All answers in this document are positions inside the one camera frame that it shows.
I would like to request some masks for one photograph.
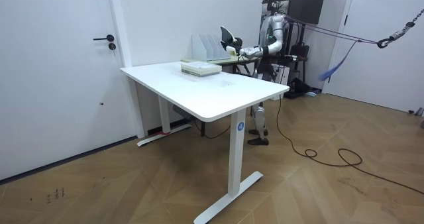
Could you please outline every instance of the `metal chain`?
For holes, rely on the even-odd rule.
[[[412,20],[412,22],[415,22],[423,13],[424,9]]]

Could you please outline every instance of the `desk foot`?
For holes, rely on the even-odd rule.
[[[214,216],[216,216],[220,211],[222,211],[228,204],[234,201],[239,195],[241,195],[244,191],[246,191],[251,185],[256,183],[261,177],[264,175],[260,172],[256,171],[247,177],[243,182],[240,183],[240,191],[236,196],[231,197],[229,194],[225,194],[220,200],[206,209],[202,214],[196,217],[194,220],[194,224],[206,224],[208,223]]]
[[[140,147],[140,146],[143,146],[143,145],[146,145],[147,143],[149,143],[149,142],[152,142],[152,141],[154,141],[154,140],[157,140],[157,139],[160,139],[160,138],[162,138],[162,137],[166,137],[166,136],[168,136],[168,135],[170,135],[170,134],[174,134],[175,132],[178,132],[178,131],[182,131],[182,130],[184,130],[184,129],[186,129],[186,128],[190,128],[191,127],[191,125],[189,125],[189,124],[185,124],[185,125],[182,125],[182,126],[180,126],[180,127],[177,127],[177,128],[175,128],[175,129],[172,129],[168,134],[163,134],[163,133],[161,133],[161,134],[157,134],[157,135],[155,135],[155,136],[153,136],[153,137],[150,137],[150,138],[147,138],[147,139],[144,139],[144,140],[142,140],[142,141],[140,141],[140,142],[138,142],[137,143],[137,146],[138,147]]]

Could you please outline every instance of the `robot leg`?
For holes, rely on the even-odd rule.
[[[252,139],[252,140],[248,140],[247,143],[251,144],[251,145],[269,145],[269,141],[267,138],[265,138],[264,133],[265,133],[265,109],[261,106],[259,106],[259,104],[257,105],[253,105],[252,107],[253,109],[253,119],[254,119],[254,124],[256,126],[256,130],[254,130],[255,132],[257,132],[257,135],[259,135],[258,138],[256,139]]]
[[[256,115],[255,114],[258,111],[260,111],[258,113],[258,115],[263,116],[263,128],[258,128],[260,126],[260,123],[262,123],[262,122],[259,122],[260,119],[256,120]],[[264,113],[265,113],[265,109],[263,108],[262,102],[259,103],[259,104],[256,104],[256,105],[253,105],[252,106],[252,114],[251,115],[253,116],[253,120],[254,120],[254,123],[255,123],[255,129],[249,130],[249,134],[260,135],[260,131],[262,131],[263,132],[263,135],[268,136],[268,130],[265,127]]]

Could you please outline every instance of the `power cord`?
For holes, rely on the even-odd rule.
[[[197,123],[196,123],[196,119],[194,119],[194,125],[196,125],[196,127],[197,127],[197,129],[201,132],[201,129],[197,126]],[[205,134],[205,137],[206,138],[208,138],[208,139],[215,139],[215,138],[218,138],[218,137],[220,137],[221,135],[223,135],[225,132],[227,132],[229,129],[230,129],[230,127],[231,127],[231,125],[224,131],[224,132],[222,132],[221,134],[219,134],[219,135],[216,135],[216,136],[214,136],[214,137],[208,137],[206,134]]]
[[[298,154],[298,155],[300,155],[300,156],[302,156],[302,157],[310,158],[310,159],[312,159],[313,161],[315,161],[315,162],[317,162],[317,163],[320,163],[320,164],[323,164],[323,165],[326,165],[326,166],[339,167],[339,168],[342,168],[342,167],[353,167],[354,169],[356,169],[356,170],[358,170],[358,171],[361,171],[361,172],[363,172],[363,173],[365,173],[365,174],[371,175],[371,176],[373,176],[373,177],[375,177],[375,178],[379,178],[379,179],[385,180],[385,181],[387,181],[387,182],[391,182],[391,183],[393,183],[393,184],[397,184],[397,185],[399,185],[399,186],[402,186],[402,187],[404,187],[404,188],[408,188],[408,189],[410,189],[410,190],[412,190],[412,191],[415,191],[415,192],[417,192],[417,193],[419,193],[419,194],[423,194],[423,195],[424,195],[424,192],[419,191],[419,190],[417,190],[417,189],[415,189],[415,188],[409,187],[409,186],[407,186],[407,185],[405,185],[405,184],[401,184],[401,183],[398,183],[398,182],[395,182],[395,181],[389,180],[389,179],[387,179],[387,178],[384,178],[384,177],[381,177],[381,176],[378,176],[378,175],[375,175],[375,174],[371,174],[371,173],[369,173],[369,172],[367,172],[367,171],[364,171],[364,170],[362,170],[362,169],[360,169],[360,168],[356,167],[356,166],[358,166],[359,164],[362,164],[362,162],[363,162],[362,157],[361,157],[359,154],[357,154],[357,153],[355,153],[355,152],[353,152],[353,151],[351,151],[351,150],[349,150],[349,149],[347,149],[347,148],[340,148],[340,149],[338,149],[338,151],[337,151],[337,153],[339,154],[339,157],[340,157],[340,158],[341,158],[341,159],[342,159],[342,160],[343,160],[346,164],[329,164],[329,163],[326,163],[326,162],[322,162],[322,161],[316,160],[316,159],[314,159],[314,158],[318,156],[318,152],[317,152],[316,150],[313,150],[313,149],[310,149],[310,148],[308,148],[308,149],[306,149],[306,150],[305,150],[305,154],[301,154],[300,152],[298,152],[298,151],[295,149],[294,144],[293,144],[293,141],[292,141],[291,139],[289,139],[287,136],[285,136],[285,135],[283,134],[283,132],[281,132],[280,127],[278,126],[278,117],[280,116],[281,104],[282,104],[282,103],[281,103],[281,95],[280,95],[280,108],[278,108],[277,120],[276,120],[276,123],[277,123],[277,130],[278,130],[278,132],[280,132],[280,134],[281,134],[284,138],[286,138],[288,141],[290,141],[291,147],[293,148],[293,150],[294,150],[294,152],[295,152],[296,154]],[[352,154],[356,155],[356,156],[359,158],[359,162],[355,162],[355,163],[351,164],[350,162],[348,162],[348,161],[347,161],[347,160],[343,157],[343,155],[341,154],[341,151],[347,151],[347,152],[350,152],[350,153],[352,153]]]

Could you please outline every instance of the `white door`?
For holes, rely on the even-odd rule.
[[[402,29],[422,9],[423,0],[352,0],[344,33],[379,41]],[[401,111],[424,107],[423,41],[424,16],[385,49],[357,44],[325,91]],[[336,63],[351,45],[340,43]]]
[[[0,180],[135,135],[109,0],[0,0],[0,33]]]

